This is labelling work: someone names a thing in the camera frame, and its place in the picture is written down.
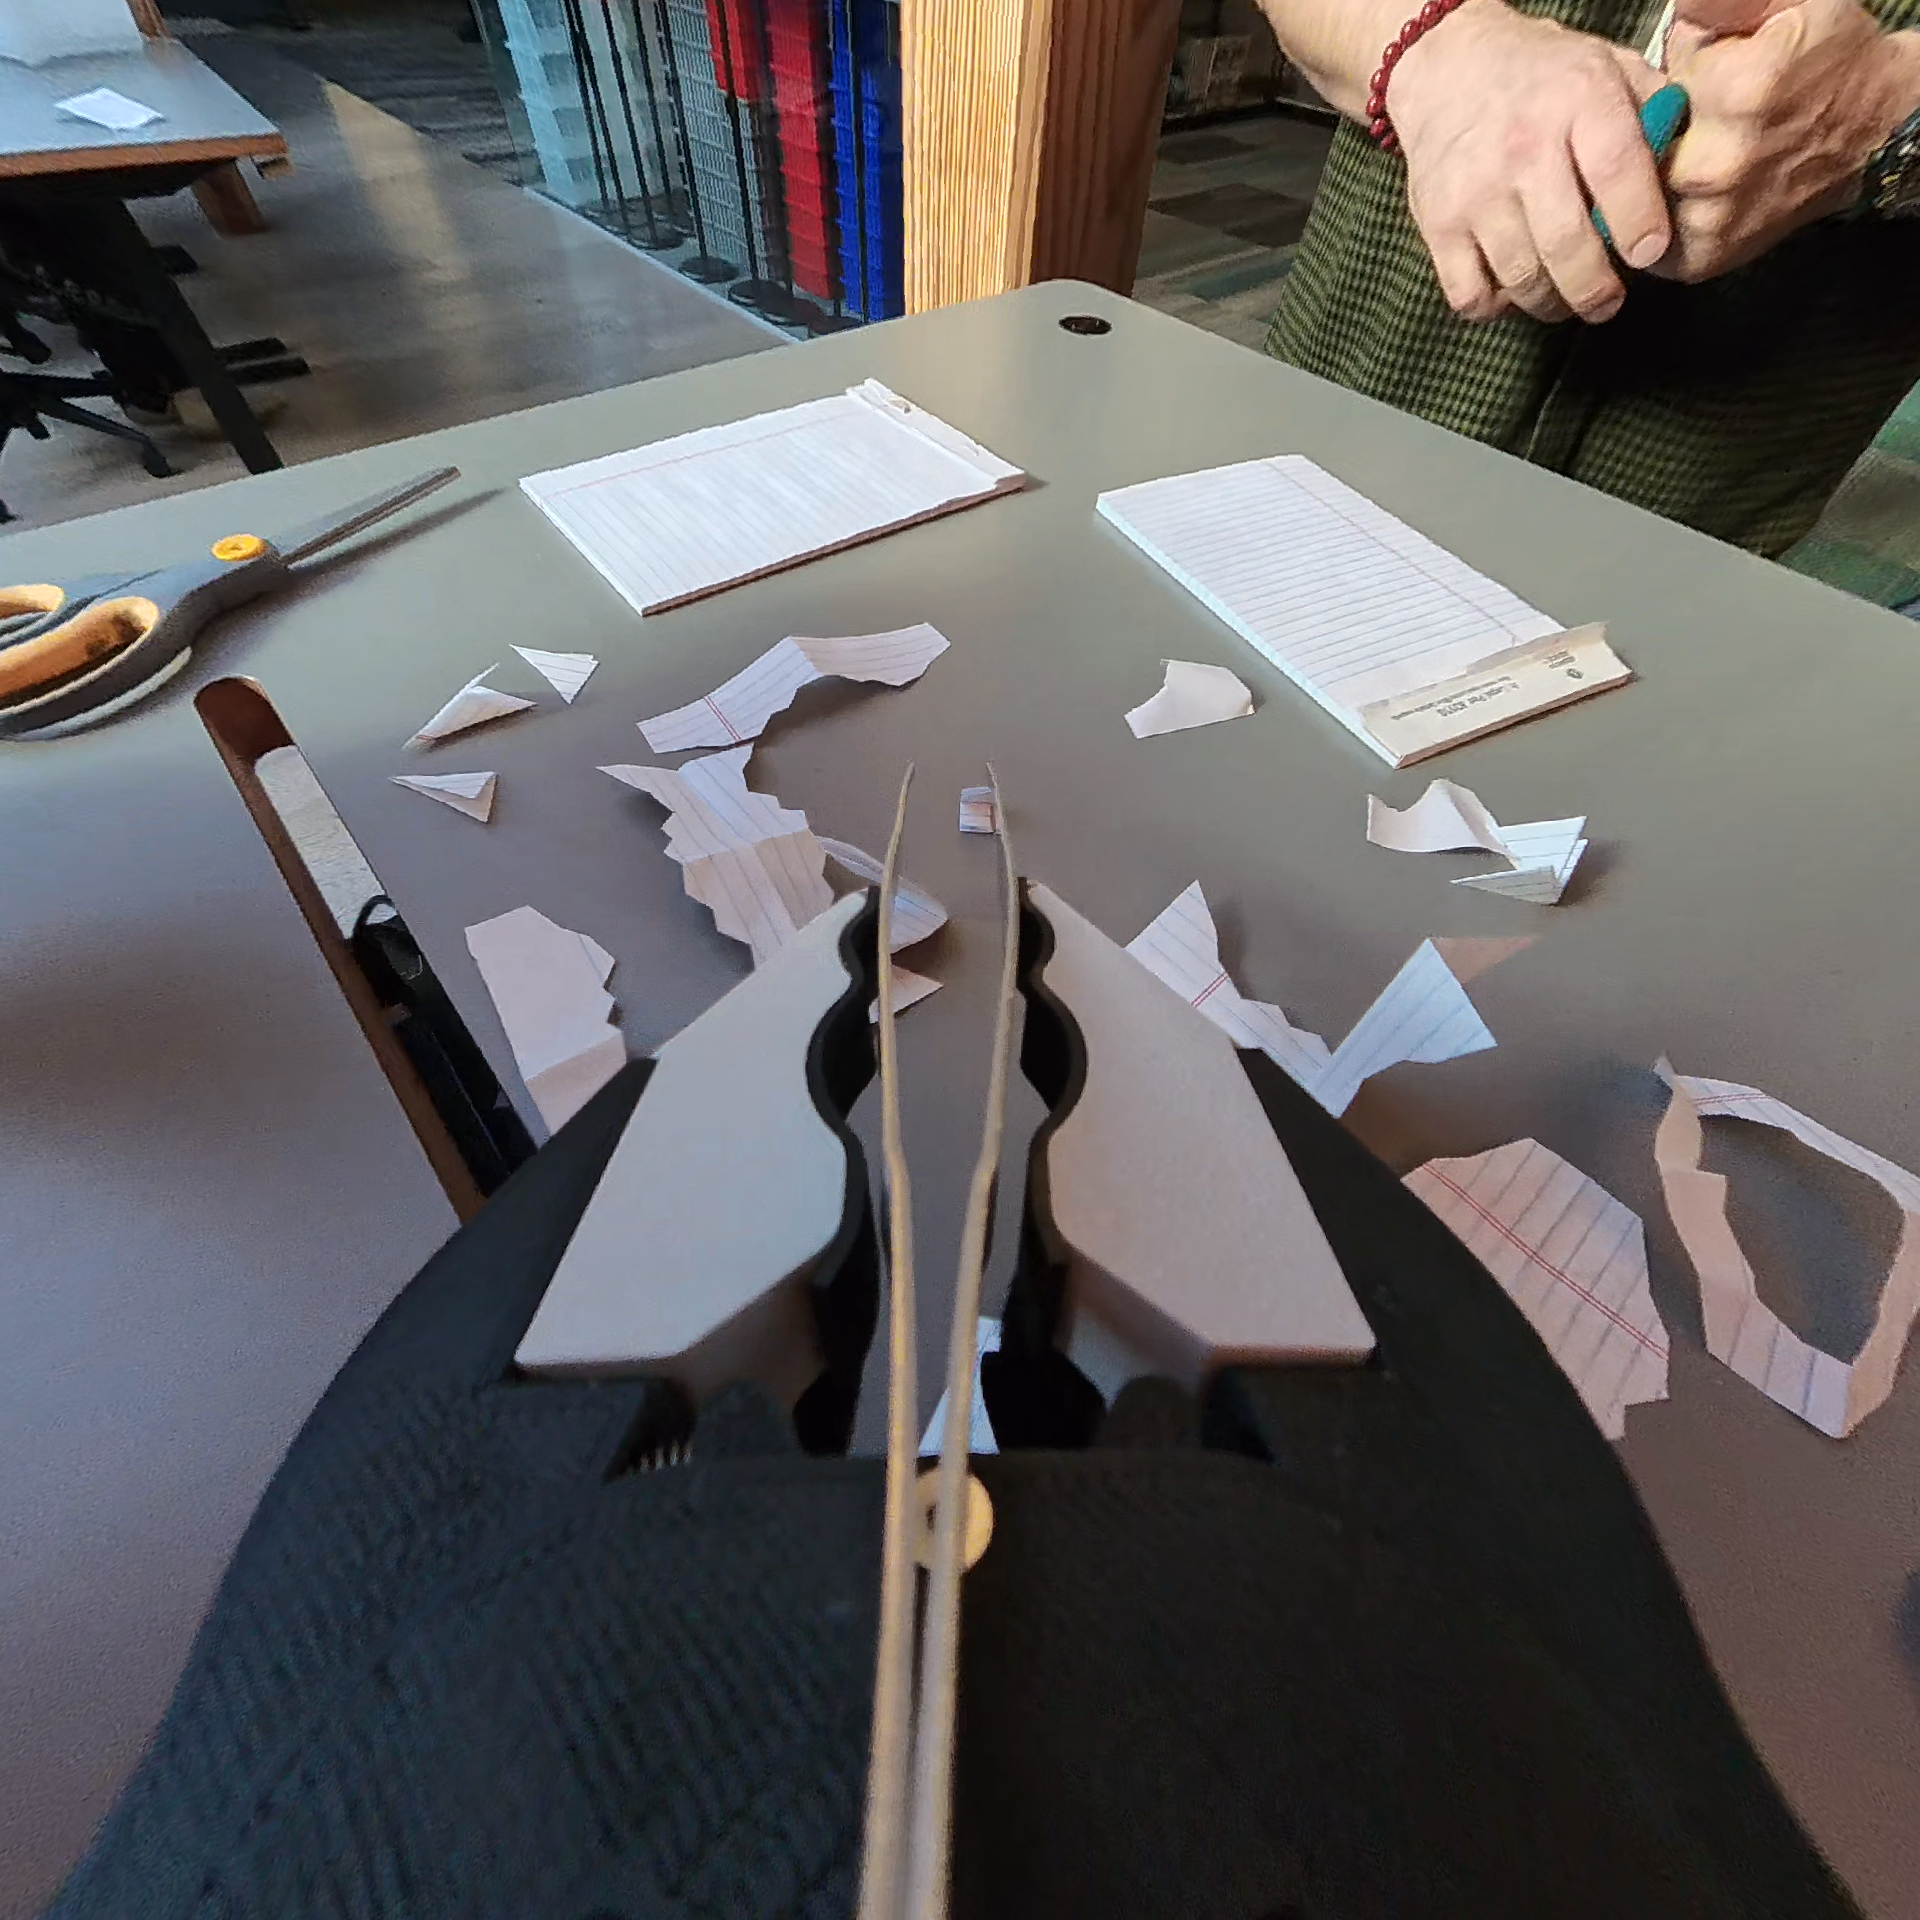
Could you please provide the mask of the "long metal tweezers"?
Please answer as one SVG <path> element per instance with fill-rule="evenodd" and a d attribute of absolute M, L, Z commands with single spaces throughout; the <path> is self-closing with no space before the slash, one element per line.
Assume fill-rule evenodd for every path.
<path fill-rule="evenodd" d="M 1017 972 L 1017 877 L 1001 853 L 1001 952 L 989 1083 L 950 1303 L 947 1424 L 921 1491 L 915 1211 L 901 1120 L 894 916 L 905 839 L 905 769 L 872 897 L 877 987 L 872 1020 L 880 1081 L 883 1276 L 886 1303 L 886 1452 L 880 1535 L 877 1664 L 871 1702 L 868 1798 L 862 1830 L 856 1916 L 925 1916 L 950 1909 L 952 1760 L 963 1582 L 991 1537 L 991 1501 L 969 1468 L 975 1324 L 997 1204 L 1006 1077 Z"/>

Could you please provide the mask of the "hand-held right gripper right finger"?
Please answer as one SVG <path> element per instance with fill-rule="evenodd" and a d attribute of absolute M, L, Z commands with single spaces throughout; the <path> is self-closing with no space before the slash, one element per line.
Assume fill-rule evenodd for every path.
<path fill-rule="evenodd" d="M 1020 885 L 1020 1068 L 1043 1104 L 1001 1310 L 1006 1404 L 1360 1365 L 1350 1284 L 1237 1047 L 1047 885 Z"/>

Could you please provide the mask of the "grey side table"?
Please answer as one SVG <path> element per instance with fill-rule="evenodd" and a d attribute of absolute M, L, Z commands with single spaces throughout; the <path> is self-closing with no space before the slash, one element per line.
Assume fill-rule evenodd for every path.
<path fill-rule="evenodd" d="M 103 127 L 64 101 L 107 88 L 155 110 L 140 127 Z M 5 184 L 86 184 L 129 199 L 192 191 L 225 237 L 268 230 L 243 166 L 288 166 L 284 133 L 179 39 L 140 32 L 134 47 L 48 64 L 5 61 Z"/>

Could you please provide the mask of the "scattered lined paper scraps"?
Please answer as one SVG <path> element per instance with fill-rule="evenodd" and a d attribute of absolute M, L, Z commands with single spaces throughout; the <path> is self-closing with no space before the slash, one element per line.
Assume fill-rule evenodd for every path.
<path fill-rule="evenodd" d="M 699 741 L 727 749 L 678 768 L 609 765 L 608 775 L 665 806 L 665 851 L 678 862 L 691 897 L 704 903 L 727 937 L 747 943 L 757 965 L 831 904 L 825 863 L 862 879 L 880 877 L 875 855 L 821 839 L 806 813 L 747 789 L 751 741 L 806 684 L 839 673 L 905 686 L 919 678 L 947 637 L 928 624 L 837 637 L 784 639 L 740 678 L 716 689 L 718 731 L 695 735 L 665 717 L 647 721 L 659 748 Z M 612 956 L 582 933 L 516 908 L 465 929 L 511 1055 L 545 1129 L 555 1132 L 617 1068 L 625 1047 L 612 1025 Z M 1168 991 L 1244 1048 L 1267 1053 L 1320 1105 L 1342 1116 L 1360 1086 L 1391 1064 L 1439 1064 L 1491 1048 L 1465 982 L 1465 943 L 1423 942 L 1336 1045 L 1294 1025 L 1281 1008 L 1246 998 L 1219 963 L 1216 923 L 1198 881 L 1185 887 L 1129 943 L 1127 952 Z M 1670 1197 L 1696 1262 L 1712 1353 L 1766 1398 L 1830 1438 L 1853 1432 L 1891 1395 L 1915 1326 L 1915 1176 L 1859 1143 L 1756 1087 L 1680 1075 L 1680 1148 Z M 1879 1315 L 1860 1353 L 1840 1360 L 1791 1333 L 1758 1295 L 1748 1259 L 1727 1230 L 1724 1184 L 1694 1163 L 1705 1118 L 1748 1120 L 1863 1172 L 1903 1211 L 1903 1241 Z M 1597 1429 L 1624 1430 L 1624 1409 L 1669 1392 L 1669 1334 L 1652 1307 L 1641 1220 L 1591 1176 L 1533 1141 L 1475 1158 L 1435 1158 L 1407 1175 L 1407 1189 L 1475 1251 L 1563 1367 Z"/>

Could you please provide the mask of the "wooden post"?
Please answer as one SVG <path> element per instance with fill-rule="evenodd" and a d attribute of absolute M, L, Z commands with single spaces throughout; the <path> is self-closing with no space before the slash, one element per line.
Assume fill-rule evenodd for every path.
<path fill-rule="evenodd" d="M 1133 291 L 1177 3 L 903 3 L 903 309 Z"/>

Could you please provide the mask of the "teal handled tool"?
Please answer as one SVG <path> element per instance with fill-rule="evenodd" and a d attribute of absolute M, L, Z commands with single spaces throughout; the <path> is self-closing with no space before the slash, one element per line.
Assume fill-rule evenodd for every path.
<path fill-rule="evenodd" d="M 1628 136 L 1622 129 L 1609 147 L 1597 147 L 1592 152 L 1574 152 L 1574 176 L 1589 201 L 1591 224 L 1599 243 L 1615 257 L 1632 257 L 1638 225 L 1624 222 L 1621 230 L 1612 220 L 1612 204 L 1617 201 L 1621 180 L 1649 195 L 1661 195 L 1659 206 L 1669 207 L 1669 166 L 1680 134 L 1688 125 L 1688 94 L 1675 81 L 1665 81 L 1638 103 L 1637 133 Z"/>

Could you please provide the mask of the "grey desk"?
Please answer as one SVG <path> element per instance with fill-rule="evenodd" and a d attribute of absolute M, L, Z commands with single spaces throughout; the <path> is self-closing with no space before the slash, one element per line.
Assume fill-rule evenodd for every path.
<path fill-rule="evenodd" d="M 1077 337 L 1060 315 L 1111 320 Z M 1031 485 L 695 607 L 636 614 L 520 477 L 875 377 Z M 1391 775 L 1097 513 L 1301 452 L 1635 681 Z M 1529 937 L 1496 1045 L 1372 1081 L 1395 1168 L 1535 1137 L 1645 1223 L 1669 1398 L 1638 1481 L 1737 1708 L 1863 1909 L 1915 1916 L 1915 1351 L 1832 1443 L 1705 1353 L 1649 1068 L 1763 1087 L 1915 1168 L 1915 625 L 1079 284 L 787 344 L 118 512 L 5 580 L 167 564 L 423 469 L 439 505 L 236 614 L 149 703 L 5 748 L 5 1912 L 84 1849 L 324 1382 L 453 1232 L 443 1187 L 221 765 L 195 693 L 257 684 L 523 1087 L 463 943 L 519 904 L 614 956 L 631 1045 L 747 969 L 660 806 L 644 715 L 789 632 L 928 622 L 911 687 L 813 687 L 751 776 L 947 908 L 901 1025 L 921 1398 L 940 1395 L 991 1033 L 991 764 L 1025 873 L 1118 943 L 1191 879 L 1232 980 L 1342 1039 L 1432 935 Z"/>

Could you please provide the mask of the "lined notepad brown backing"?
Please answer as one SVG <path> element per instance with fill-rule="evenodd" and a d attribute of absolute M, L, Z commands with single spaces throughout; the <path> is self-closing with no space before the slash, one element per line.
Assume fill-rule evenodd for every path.
<path fill-rule="evenodd" d="M 520 477 L 640 614 L 1021 492 L 1025 471 L 864 380 L 837 396 Z"/>

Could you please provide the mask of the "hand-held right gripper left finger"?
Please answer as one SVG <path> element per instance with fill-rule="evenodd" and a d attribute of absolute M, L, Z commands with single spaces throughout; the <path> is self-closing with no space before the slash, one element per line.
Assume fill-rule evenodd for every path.
<path fill-rule="evenodd" d="M 757 1382 L 846 1419 L 877 1312 L 851 1113 L 875 1075 L 877 893 L 835 900 L 654 1055 L 515 1361 Z"/>

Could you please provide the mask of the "lined notepad printed label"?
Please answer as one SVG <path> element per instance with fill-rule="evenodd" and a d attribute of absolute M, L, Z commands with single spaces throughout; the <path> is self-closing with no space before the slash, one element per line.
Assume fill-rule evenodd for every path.
<path fill-rule="evenodd" d="M 1635 678 L 1601 624 L 1563 625 L 1302 455 L 1095 508 L 1391 768 Z"/>

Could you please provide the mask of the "grey orange scissors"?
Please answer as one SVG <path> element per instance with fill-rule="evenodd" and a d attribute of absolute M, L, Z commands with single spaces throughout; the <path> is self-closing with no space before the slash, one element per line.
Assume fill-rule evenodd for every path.
<path fill-rule="evenodd" d="M 1 590 L 1 735 L 101 724 L 184 665 L 207 624 L 303 576 L 303 564 L 460 477 L 423 471 L 400 487 L 275 541 L 228 535 L 171 567 L 111 567 L 71 583 Z"/>

